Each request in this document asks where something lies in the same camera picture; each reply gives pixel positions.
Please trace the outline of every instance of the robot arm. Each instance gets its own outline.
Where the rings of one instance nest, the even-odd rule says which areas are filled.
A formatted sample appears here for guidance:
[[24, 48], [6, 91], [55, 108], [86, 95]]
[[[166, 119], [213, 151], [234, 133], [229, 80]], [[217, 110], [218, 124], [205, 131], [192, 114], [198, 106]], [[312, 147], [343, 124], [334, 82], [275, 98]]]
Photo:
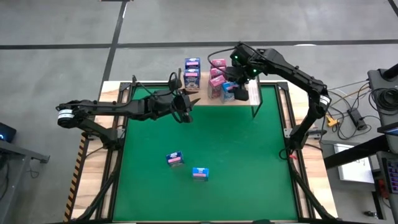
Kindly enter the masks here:
[[[139, 85], [141, 84], [136, 82], [135, 77], [133, 77], [133, 82], [130, 86], [133, 95]], [[149, 96], [139, 100], [131, 100], [127, 103], [117, 103], [115, 101], [112, 103], [98, 102], [96, 100], [73, 100], [68, 103], [61, 103], [56, 107], [57, 111], [59, 111], [58, 125], [68, 129], [79, 128], [86, 133], [99, 137], [105, 148], [113, 147], [117, 149], [117, 147], [120, 147], [117, 144], [119, 138], [117, 129], [104, 128], [88, 119], [89, 116], [126, 116], [130, 119], [145, 121], [147, 119], [156, 120], [172, 114], [179, 123], [191, 123], [193, 119], [189, 112], [191, 112], [193, 105], [199, 99], [190, 101], [189, 95], [196, 92], [181, 90], [181, 87], [181, 81], [178, 77], [175, 77], [175, 79], [169, 80], [168, 90], [157, 90], [153, 93], [148, 91]]]
[[317, 119], [326, 115], [331, 98], [322, 81], [307, 75], [285, 61], [275, 49], [257, 49], [239, 43], [231, 54], [233, 68], [227, 68], [229, 80], [241, 86], [260, 73], [276, 74], [297, 85], [308, 93], [308, 113], [302, 123], [293, 128], [289, 138], [291, 151], [302, 149], [308, 138], [308, 130]]

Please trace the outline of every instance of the green tabletop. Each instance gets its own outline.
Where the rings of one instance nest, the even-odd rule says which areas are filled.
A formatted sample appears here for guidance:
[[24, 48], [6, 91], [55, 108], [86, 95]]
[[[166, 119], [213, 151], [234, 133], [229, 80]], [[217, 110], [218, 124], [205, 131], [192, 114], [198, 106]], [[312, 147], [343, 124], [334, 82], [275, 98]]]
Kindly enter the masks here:
[[[190, 124], [130, 120], [114, 221], [296, 220], [274, 87], [262, 97], [254, 119], [248, 106], [196, 106]], [[171, 168], [175, 151], [185, 164]], [[209, 168], [209, 180], [194, 181], [192, 167]]]

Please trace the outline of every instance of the yellow-black warning tape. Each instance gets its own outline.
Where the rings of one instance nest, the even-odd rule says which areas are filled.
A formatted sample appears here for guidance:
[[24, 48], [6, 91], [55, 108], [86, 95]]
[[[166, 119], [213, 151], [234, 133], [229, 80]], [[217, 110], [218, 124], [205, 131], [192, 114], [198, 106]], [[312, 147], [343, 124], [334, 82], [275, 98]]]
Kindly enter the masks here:
[[72, 210], [75, 204], [77, 189], [80, 181], [81, 172], [83, 170], [84, 158], [83, 155], [86, 154], [88, 140], [86, 137], [82, 136], [80, 139], [79, 151], [77, 153], [75, 170], [73, 171], [72, 182], [70, 184], [69, 196], [67, 200], [67, 208], [65, 210], [63, 221], [68, 222], [72, 217]]

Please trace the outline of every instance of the small box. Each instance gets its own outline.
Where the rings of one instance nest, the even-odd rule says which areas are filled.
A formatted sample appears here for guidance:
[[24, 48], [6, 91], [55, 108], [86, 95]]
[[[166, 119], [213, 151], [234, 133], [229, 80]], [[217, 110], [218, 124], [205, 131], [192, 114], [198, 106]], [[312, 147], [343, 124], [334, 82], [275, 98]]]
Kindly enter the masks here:
[[195, 180], [208, 180], [209, 169], [208, 168], [192, 168], [192, 177]]
[[228, 90], [232, 90], [233, 88], [239, 87], [238, 84], [235, 82], [226, 82], [221, 85], [221, 102], [229, 102], [229, 101], [234, 101], [235, 96], [234, 93], [228, 92]]
[[187, 90], [200, 89], [200, 70], [199, 69], [186, 69], [184, 71], [184, 84]]
[[217, 69], [217, 68], [212, 68], [212, 69], [210, 69], [210, 78], [216, 78], [216, 77], [218, 77], [218, 76], [220, 76], [220, 75], [224, 75], [225, 68], [226, 68], [226, 67], [219, 67], [219, 69]]
[[216, 67], [226, 67], [226, 60], [225, 59], [213, 59], [211, 60], [211, 63], [215, 65]]
[[209, 80], [207, 94], [210, 99], [215, 99], [221, 95], [221, 85], [225, 82], [224, 76], [218, 76]]
[[186, 58], [185, 59], [185, 69], [200, 69], [200, 58]]
[[171, 167], [182, 165], [184, 163], [184, 160], [182, 158], [182, 152], [178, 151], [167, 155], [166, 161], [167, 164]]

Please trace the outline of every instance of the wooden table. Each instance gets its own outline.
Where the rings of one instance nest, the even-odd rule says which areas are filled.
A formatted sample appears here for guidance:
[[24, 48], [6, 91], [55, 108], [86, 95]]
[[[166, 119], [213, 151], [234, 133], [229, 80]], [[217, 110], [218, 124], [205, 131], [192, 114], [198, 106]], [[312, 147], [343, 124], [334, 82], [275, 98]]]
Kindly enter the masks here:
[[[199, 101], [198, 104], [206, 104], [206, 105], [221, 104], [219, 99], [216, 100], [208, 99], [206, 94], [207, 88], [206, 87], [203, 88], [203, 86], [206, 86], [207, 76], [208, 73], [202, 72], [201, 91], [195, 95], [191, 95], [190, 98], [193, 100], [195, 98], [200, 97], [201, 100]], [[305, 115], [307, 114], [308, 110], [307, 94], [297, 86], [289, 82], [286, 82], [285, 80], [271, 81], [271, 82], [281, 83], [288, 86], [289, 88], [288, 93], [291, 99], [295, 121], [297, 124], [300, 124], [301, 121], [304, 119]], [[116, 101], [118, 99], [120, 85], [121, 82], [119, 81], [104, 82], [99, 100]], [[254, 80], [251, 81], [246, 87], [250, 92], [250, 100], [234, 101], [234, 102], [229, 102], [229, 104], [258, 105], [259, 96], [257, 95], [258, 89], [256, 81]], [[285, 122], [287, 124], [286, 128], [290, 128], [290, 119], [289, 119], [288, 103], [287, 103], [288, 98], [285, 95], [286, 91], [280, 88], [279, 92], [281, 96], [281, 103], [283, 106]], [[125, 102], [126, 98], [127, 97], [125, 94], [122, 101]], [[106, 128], [117, 126], [123, 123], [123, 121], [120, 119], [119, 121], [117, 121], [118, 124], [114, 124], [115, 121], [112, 116], [97, 116], [95, 118], [95, 121]], [[308, 140], [307, 143], [319, 146], [319, 143], [316, 140]], [[67, 221], [71, 218], [79, 217], [85, 211], [87, 206], [92, 202], [92, 200], [95, 198], [96, 194], [98, 193], [101, 187], [101, 182], [104, 176], [105, 161], [107, 158], [107, 154], [109, 157], [109, 152], [105, 149], [100, 149], [98, 152], [90, 155], [89, 157], [87, 158], [85, 157], [86, 154], [94, 151], [95, 149], [100, 148], [101, 146], [102, 143], [100, 142], [99, 139], [94, 139], [89, 141], [88, 139], [82, 137], [80, 141], [80, 148], [76, 159], [75, 171], [72, 177], [70, 194], [67, 200], [67, 209], [65, 211], [63, 218], [64, 221]], [[110, 172], [113, 169], [117, 155], [117, 152], [112, 152], [112, 153], [113, 155], [111, 156]], [[319, 202], [326, 208], [326, 210], [334, 217], [337, 217], [335, 203], [330, 189], [325, 165], [323, 163], [322, 153], [318, 149], [305, 146], [302, 149], [302, 155], [311, 191], [317, 197]], [[308, 217], [306, 198], [303, 192], [301, 191], [300, 187], [298, 188], [299, 188], [298, 192], [300, 195], [300, 202], [303, 208], [303, 216]], [[104, 199], [102, 217], [105, 217], [107, 215], [110, 195], [111, 195], [111, 189], [107, 192], [106, 197]]]

